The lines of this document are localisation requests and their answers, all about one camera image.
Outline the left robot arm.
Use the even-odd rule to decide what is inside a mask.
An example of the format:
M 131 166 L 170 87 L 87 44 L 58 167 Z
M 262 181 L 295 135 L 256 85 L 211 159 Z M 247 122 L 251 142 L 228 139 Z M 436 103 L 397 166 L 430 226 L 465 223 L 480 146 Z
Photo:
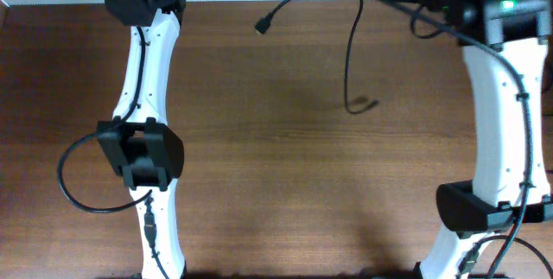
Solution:
M 183 278 L 187 263 L 178 238 L 175 195 L 184 146 L 168 126 L 166 97 L 186 0 L 105 0 L 105 7 L 130 28 L 131 38 L 112 119 L 98 123 L 99 145 L 137 211 L 140 277 Z

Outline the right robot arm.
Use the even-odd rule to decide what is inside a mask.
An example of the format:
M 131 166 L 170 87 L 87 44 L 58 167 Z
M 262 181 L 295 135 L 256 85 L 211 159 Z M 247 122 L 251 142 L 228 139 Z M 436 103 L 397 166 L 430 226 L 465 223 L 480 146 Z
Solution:
M 474 178 L 442 184 L 442 221 L 417 278 L 466 278 L 490 242 L 515 241 L 525 223 L 552 218 L 543 165 L 541 90 L 550 0 L 389 0 L 440 11 L 461 46 L 477 133 Z

